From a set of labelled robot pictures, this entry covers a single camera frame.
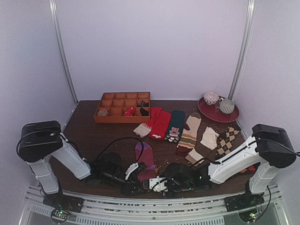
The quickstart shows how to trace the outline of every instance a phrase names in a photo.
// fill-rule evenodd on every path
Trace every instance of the wooden organizer box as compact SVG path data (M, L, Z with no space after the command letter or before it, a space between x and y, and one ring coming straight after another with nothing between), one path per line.
M149 107L143 107L149 112L149 116L142 116L138 107L140 102L149 103ZM134 116L123 116L130 107L135 108ZM107 116L97 116L101 109L107 109ZM145 123L150 120L150 92L112 92L104 93L94 115L96 123Z

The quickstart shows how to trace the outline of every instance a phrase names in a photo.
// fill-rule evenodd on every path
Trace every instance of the patterned bowl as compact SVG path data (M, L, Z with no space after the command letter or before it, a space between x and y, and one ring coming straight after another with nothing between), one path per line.
M208 105L213 105L220 99L219 95L214 92L205 92L203 98Z

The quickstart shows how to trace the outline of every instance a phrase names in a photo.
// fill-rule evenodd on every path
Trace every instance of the white panel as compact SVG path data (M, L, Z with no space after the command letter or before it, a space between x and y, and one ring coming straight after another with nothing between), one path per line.
M227 96L247 7L247 0L57 0L78 98L146 90L153 99Z
M48 0L0 1L0 212L16 224L21 200L35 182L15 147L29 122L64 124L74 107L64 78Z
M300 1L257 1L255 22L236 104L248 135L257 123L283 127L300 151ZM275 178L298 224L299 159Z

